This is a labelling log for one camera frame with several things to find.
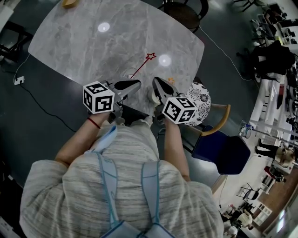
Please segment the red string bracelet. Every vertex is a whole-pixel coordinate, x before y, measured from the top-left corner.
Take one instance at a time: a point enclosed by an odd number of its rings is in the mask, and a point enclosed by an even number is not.
[[[87,118],[87,120],[91,121],[98,129],[100,129],[101,127],[99,125],[97,125],[90,117]]]

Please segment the white cable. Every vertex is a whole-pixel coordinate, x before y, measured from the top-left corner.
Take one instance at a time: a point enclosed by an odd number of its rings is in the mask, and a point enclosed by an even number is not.
[[[25,59],[25,61],[17,68],[17,71],[14,74],[14,80],[15,80],[15,76],[17,75],[17,72],[18,72],[19,68],[27,61],[27,59]]]
[[[242,78],[242,76],[241,76],[241,74],[239,73],[239,71],[238,71],[238,69],[236,68],[236,66],[235,66],[235,64],[234,64],[234,62],[232,61],[232,59],[205,33],[205,31],[203,31],[203,29],[201,28],[201,26],[200,26],[200,29],[201,29],[201,31],[214,43],[214,45],[216,45],[217,46],[217,48],[218,49],[220,49],[224,54],[225,54],[225,56],[226,57],[228,57],[229,59],[230,59],[230,61],[232,62],[232,64],[233,64],[233,66],[235,67],[235,69],[237,70],[237,72],[238,72],[238,74],[239,74],[239,76],[240,76],[240,78]]]

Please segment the gray marble tabletop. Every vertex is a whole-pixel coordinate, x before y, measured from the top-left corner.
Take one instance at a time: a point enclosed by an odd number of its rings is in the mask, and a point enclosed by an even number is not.
[[[204,44],[179,22],[139,0],[79,0],[64,9],[59,2],[38,28],[29,53],[48,67],[86,85],[133,74],[141,89],[124,104],[147,114],[152,79],[173,78],[186,93],[203,56]]]

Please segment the red star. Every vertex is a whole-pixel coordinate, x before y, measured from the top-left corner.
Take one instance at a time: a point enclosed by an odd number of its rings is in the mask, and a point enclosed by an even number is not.
[[[152,60],[153,58],[156,58],[155,53],[147,54],[147,57],[145,59]]]

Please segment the gray floor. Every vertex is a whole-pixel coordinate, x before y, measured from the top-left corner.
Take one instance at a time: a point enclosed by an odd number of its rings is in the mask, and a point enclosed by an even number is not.
[[[24,26],[34,34],[42,20],[57,3],[57,0],[22,0],[15,8],[11,21]],[[153,6],[160,6],[161,0],[145,0]],[[198,1],[189,4],[199,12]],[[259,11],[252,6],[245,13],[241,4],[229,0],[212,0],[207,16],[202,20],[202,29],[232,58],[238,68],[243,62],[236,52],[251,46],[249,20]],[[204,42],[205,51],[197,76],[208,88],[213,103],[231,104],[229,121],[222,129],[228,135],[237,134],[242,119],[248,120],[257,98],[258,88],[253,81],[242,80],[230,60],[203,34],[196,35]],[[15,36],[3,31],[0,40],[14,41]],[[27,57],[27,48],[20,63]],[[18,64],[5,63],[2,69],[15,71]],[[29,57],[18,73],[26,77],[24,87],[28,88],[38,102],[49,112],[59,115],[74,130],[86,119],[87,112],[81,103],[81,86],[51,70],[34,57]],[[204,124],[215,125],[221,118],[221,111],[211,111]],[[11,168],[11,175],[24,185],[31,164],[40,159],[53,159],[60,147],[73,134],[59,120],[46,115],[19,86],[13,85],[13,74],[0,71],[0,139],[1,158]],[[183,131],[193,143],[197,135]],[[159,141],[163,150],[163,137]],[[216,181],[216,167],[199,161],[187,153],[191,178],[209,186]]]

